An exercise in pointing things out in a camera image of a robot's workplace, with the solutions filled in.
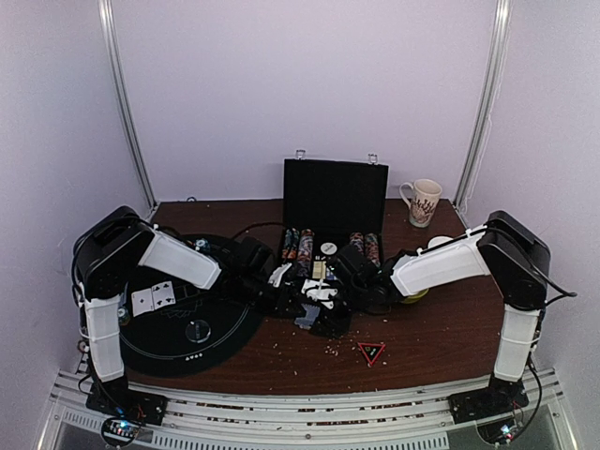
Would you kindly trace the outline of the grey card deck box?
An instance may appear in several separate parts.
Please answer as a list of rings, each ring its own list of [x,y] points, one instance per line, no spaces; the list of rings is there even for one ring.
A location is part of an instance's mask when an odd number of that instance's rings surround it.
[[[302,304],[304,315],[294,320],[294,324],[301,329],[309,330],[318,318],[321,309],[317,306]]]

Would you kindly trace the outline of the clear black round button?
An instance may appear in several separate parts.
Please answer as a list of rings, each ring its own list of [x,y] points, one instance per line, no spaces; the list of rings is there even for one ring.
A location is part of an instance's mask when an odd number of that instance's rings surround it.
[[[185,336],[188,341],[201,344],[207,341],[212,334],[212,328],[205,320],[190,321],[185,329]]]

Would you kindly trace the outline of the black poker chip case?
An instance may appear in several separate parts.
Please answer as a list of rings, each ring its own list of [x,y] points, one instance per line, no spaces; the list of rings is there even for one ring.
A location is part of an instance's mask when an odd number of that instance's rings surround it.
[[[383,220],[389,167],[378,162],[336,161],[310,158],[286,158],[283,162],[282,232],[278,258],[287,229],[300,234],[314,232],[312,260],[307,277],[312,278],[316,261],[326,262],[332,256],[322,255],[320,246],[333,242],[338,251],[350,244],[350,234],[375,233],[379,238],[383,262]]]

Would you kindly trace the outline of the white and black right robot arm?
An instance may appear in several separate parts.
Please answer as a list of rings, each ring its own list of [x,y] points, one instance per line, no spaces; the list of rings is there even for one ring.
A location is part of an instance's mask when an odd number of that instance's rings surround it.
[[[306,280],[300,293],[321,304],[314,326],[329,334],[340,333],[355,311],[392,306],[427,291],[474,282],[495,290],[503,314],[498,350],[486,386],[449,397],[457,424],[529,404],[523,376],[535,371],[532,356],[545,313],[551,304],[576,297],[550,278],[548,245],[504,211],[457,237],[437,236],[426,247],[401,250],[385,262],[348,245],[328,263],[332,279]]]

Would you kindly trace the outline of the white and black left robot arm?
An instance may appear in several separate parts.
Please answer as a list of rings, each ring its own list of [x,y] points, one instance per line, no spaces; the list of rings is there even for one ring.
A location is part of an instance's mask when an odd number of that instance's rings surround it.
[[[71,277],[90,358],[87,407],[121,423],[159,425],[166,398],[132,389],[128,369],[194,374],[235,355],[264,316],[301,316],[301,283],[271,257],[255,238],[181,235],[127,206],[82,235]]]

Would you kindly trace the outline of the yellow-green bowl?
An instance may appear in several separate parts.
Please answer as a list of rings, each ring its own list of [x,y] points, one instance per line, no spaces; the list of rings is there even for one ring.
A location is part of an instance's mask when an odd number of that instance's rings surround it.
[[[399,303],[402,305],[412,305],[419,302],[425,295],[428,294],[428,289],[424,289],[416,294],[403,297]]]

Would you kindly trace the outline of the right outer poker chip row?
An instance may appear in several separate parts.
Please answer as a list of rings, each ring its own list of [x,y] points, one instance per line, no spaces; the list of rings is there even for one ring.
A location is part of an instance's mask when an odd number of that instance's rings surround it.
[[[376,266],[381,265],[379,238],[375,233],[368,233],[364,237],[365,253],[367,258]]]

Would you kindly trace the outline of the left outer poker chip row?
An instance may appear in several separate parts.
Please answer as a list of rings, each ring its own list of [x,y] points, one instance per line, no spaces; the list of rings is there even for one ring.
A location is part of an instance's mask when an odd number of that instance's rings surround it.
[[[284,261],[295,260],[300,241],[300,232],[295,228],[287,229],[281,250],[281,258]]]

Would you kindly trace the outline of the cream card deck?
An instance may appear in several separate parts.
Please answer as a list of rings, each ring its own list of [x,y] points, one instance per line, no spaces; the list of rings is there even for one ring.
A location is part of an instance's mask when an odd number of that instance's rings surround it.
[[[325,279],[326,277],[326,262],[316,261],[312,267],[312,278],[315,280]]]

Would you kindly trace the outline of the white dealer button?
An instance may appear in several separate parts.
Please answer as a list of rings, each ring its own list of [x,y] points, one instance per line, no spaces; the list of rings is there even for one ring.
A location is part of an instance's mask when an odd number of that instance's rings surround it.
[[[325,256],[335,255],[338,251],[338,246],[333,242],[324,242],[320,246],[320,252]]]

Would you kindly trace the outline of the red and black triangle card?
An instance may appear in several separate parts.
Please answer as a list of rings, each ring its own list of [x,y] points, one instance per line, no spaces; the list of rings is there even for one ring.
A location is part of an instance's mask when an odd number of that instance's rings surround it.
[[[359,342],[358,349],[364,356],[367,365],[372,367],[384,352],[385,344]]]

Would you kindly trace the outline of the left inner poker chip row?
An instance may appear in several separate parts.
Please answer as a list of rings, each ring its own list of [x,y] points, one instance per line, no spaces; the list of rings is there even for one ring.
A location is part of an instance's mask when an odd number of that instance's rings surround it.
[[[308,276],[312,260],[313,243],[314,232],[310,229],[301,231],[296,256],[298,275],[300,277]]]

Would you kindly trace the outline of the white and orange bowl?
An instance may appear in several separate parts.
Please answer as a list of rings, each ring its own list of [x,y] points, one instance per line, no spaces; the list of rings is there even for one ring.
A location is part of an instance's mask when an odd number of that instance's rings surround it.
[[[434,237],[432,237],[428,241],[427,247],[428,248],[435,248],[435,247],[437,247],[439,245],[446,244],[446,243],[448,243],[448,242],[450,242],[452,240],[453,240],[452,237],[445,236],[445,235],[434,236]]]

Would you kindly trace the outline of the round black poker mat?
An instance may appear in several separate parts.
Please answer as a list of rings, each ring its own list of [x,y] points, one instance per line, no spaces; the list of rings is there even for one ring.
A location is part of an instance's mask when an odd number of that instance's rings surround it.
[[[120,325],[126,368],[159,378],[192,375],[216,367],[241,351],[260,328],[263,315],[254,292],[274,268],[272,250],[255,238],[240,242],[192,234],[210,246],[222,272],[208,290],[150,267],[137,267],[123,292],[129,314]]]

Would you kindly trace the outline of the cream patterned mug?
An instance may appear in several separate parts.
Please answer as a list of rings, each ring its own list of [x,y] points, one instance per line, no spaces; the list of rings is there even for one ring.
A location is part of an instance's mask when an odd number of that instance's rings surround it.
[[[409,209],[409,222],[416,228],[426,228],[442,196],[442,186],[430,179],[417,179],[403,183],[398,191]]]

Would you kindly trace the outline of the right green circuit board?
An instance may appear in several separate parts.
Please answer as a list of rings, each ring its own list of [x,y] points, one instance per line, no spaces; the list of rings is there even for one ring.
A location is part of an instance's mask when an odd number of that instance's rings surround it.
[[[493,423],[490,425],[487,440],[494,445],[509,444],[518,436],[521,425],[519,421]]]

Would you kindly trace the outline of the green circuit board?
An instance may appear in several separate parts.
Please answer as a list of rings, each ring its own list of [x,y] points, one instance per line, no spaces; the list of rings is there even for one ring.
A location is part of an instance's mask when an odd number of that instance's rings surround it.
[[[519,421],[493,423],[490,425],[487,440],[494,445],[509,444],[518,436],[521,425]]]
[[[137,439],[142,428],[141,424],[124,418],[109,417],[101,425],[100,436],[108,445],[126,446]]]

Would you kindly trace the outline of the left green circuit board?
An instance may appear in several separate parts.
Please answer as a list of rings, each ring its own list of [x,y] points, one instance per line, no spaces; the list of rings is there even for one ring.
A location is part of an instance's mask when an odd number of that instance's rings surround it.
[[[137,439],[142,428],[141,424],[124,418],[109,417],[101,425],[100,436],[108,445],[126,446]]]

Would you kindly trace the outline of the aluminium front rail base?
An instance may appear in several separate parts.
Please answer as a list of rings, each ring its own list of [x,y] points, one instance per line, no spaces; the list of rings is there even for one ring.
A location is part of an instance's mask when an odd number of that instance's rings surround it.
[[[484,387],[486,377],[414,388],[318,396],[232,395],[149,386],[131,387],[168,400],[161,426],[143,428],[124,449],[584,449],[553,369],[540,370],[542,402],[522,437],[500,446],[478,433],[480,422],[458,424],[448,396]],[[100,437],[104,415],[85,408],[83,369],[59,371],[33,449],[109,449]],[[528,422],[531,404],[487,419]]]

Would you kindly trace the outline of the right aluminium frame post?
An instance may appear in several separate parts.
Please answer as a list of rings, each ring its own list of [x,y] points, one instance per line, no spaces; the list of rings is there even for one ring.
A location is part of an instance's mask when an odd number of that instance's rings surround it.
[[[491,114],[502,82],[511,12],[512,1],[496,2],[486,73],[467,156],[454,199],[454,205],[461,214],[467,212],[468,202],[474,193],[477,176],[487,148],[488,133],[491,130]]]

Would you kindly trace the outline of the aluminium frame post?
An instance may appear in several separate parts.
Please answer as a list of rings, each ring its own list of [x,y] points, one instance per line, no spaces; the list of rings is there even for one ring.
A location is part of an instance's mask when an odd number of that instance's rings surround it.
[[[468,202],[474,193],[477,176],[487,148],[488,133],[491,130],[491,114],[502,82],[511,12],[512,1],[496,2],[486,73],[467,156],[454,199],[454,205],[461,214],[467,212]]]
[[[117,107],[127,142],[127,148],[132,157],[133,166],[137,174],[147,207],[150,210],[154,210],[158,206],[158,201],[151,186],[150,177],[143,160],[143,154],[128,98],[128,90],[113,16],[113,2],[110,0],[98,0],[97,6],[100,26],[112,73],[112,82],[116,95]]]

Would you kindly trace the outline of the left aluminium frame post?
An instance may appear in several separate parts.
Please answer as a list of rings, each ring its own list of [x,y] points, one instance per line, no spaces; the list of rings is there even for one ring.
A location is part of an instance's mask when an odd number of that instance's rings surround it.
[[[110,0],[98,0],[97,6],[100,26],[112,73],[112,82],[116,95],[117,107],[127,142],[127,148],[132,157],[133,166],[137,174],[147,207],[150,210],[154,210],[158,206],[158,201],[151,186],[150,177],[143,160],[143,154],[128,98],[128,90],[113,16],[113,2]]]

